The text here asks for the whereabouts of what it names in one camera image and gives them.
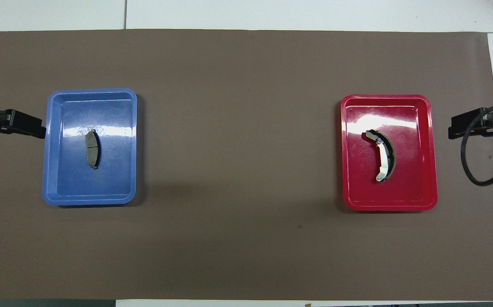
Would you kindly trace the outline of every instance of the black cable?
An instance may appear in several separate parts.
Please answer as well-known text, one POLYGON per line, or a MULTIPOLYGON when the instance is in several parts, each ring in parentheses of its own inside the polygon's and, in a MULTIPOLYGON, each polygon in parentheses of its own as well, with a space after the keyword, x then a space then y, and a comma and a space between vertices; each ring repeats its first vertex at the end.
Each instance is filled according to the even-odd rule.
POLYGON ((472 181, 474 184, 478 186, 488 186, 492 185, 493 183, 493 177, 486 180, 486 181, 479 181, 477 180, 474 175, 472 175, 472 172, 470 171, 470 168, 468 167, 468 163, 466 163, 466 142, 468 141, 468 137, 470 136, 470 132, 472 132, 472 129, 474 126, 488 113, 493 111, 493 107, 488 107, 486 110, 483 112, 479 113, 468 125, 468 128, 466 128, 466 131, 464 132, 464 136, 462 138, 462 143, 460 145, 460 160, 462 162, 462 168, 464 169, 464 172, 466 173, 466 176, 470 181, 472 181))

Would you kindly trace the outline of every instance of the tray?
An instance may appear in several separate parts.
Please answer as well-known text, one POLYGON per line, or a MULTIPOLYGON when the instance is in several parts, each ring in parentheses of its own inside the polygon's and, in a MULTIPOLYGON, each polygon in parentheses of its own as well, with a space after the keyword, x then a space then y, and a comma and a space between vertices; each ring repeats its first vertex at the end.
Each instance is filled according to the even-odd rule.
POLYGON ((130 89, 57 91, 48 99, 42 196, 52 206, 125 204, 136 192, 137 96, 130 89), (85 134, 100 140, 98 168, 85 134))
POLYGON ((343 196, 359 211, 418 211, 438 199, 432 108, 421 95, 350 95, 340 105, 343 196), (366 137, 378 130, 391 141, 395 167, 381 182, 379 148, 366 137))

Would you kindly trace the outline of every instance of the curved metal part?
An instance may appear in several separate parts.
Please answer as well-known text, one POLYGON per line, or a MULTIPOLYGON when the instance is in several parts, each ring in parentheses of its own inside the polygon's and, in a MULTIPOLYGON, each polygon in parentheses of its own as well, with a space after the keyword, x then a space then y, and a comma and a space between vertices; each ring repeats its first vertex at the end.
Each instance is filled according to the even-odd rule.
POLYGON ((87 163, 93 169, 97 169, 98 160, 101 157, 101 144, 95 130, 85 134, 85 147, 87 148, 87 163))
POLYGON ((394 154, 394 147, 389 138, 376 130, 367 130, 366 137, 375 142, 375 145, 379 148, 379 156, 381 158, 381 165, 379 167, 379 173, 375 176, 375 181, 382 182, 389 179, 394 168, 396 167, 396 156, 394 154))

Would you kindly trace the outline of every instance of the black bracket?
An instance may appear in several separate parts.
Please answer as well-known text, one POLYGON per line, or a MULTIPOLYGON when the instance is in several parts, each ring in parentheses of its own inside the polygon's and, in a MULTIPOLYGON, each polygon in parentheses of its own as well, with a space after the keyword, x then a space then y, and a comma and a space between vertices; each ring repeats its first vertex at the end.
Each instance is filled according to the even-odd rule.
MULTIPOLYGON (((451 117, 451 127, 449 127, 449 139, 457 139, 464 136, 466 128, 472 120, 481 112, 486 110, 486 107, 472 110, 451 117)), ((493 112, 485 115, 470 132, 470 136, 493 136, 493 112)))
POLYGON ((13 109, 0 111, 0 133, 24 134, 39 139, 46 137, 46 128, 42 120, 13 109))

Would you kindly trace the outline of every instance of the brown mat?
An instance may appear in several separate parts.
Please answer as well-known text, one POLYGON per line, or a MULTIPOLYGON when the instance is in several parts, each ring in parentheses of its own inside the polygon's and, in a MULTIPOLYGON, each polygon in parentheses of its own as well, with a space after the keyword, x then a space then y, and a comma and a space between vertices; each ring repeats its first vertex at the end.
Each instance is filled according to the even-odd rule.
MULTIPOLYGON (((44 142, 0 136, 0 298, 493 300, 493 186, 447 140, 493 105, 486 34, 0 33, 0 109, 45 118, 53 91, 105 87, 139 96, 137 196, 51 207, 44 142), (334 111, 353 93, 431 100, 432 211, 344 207, 334 111)), ((489 177, 493 138, 470 145, 489 177)))

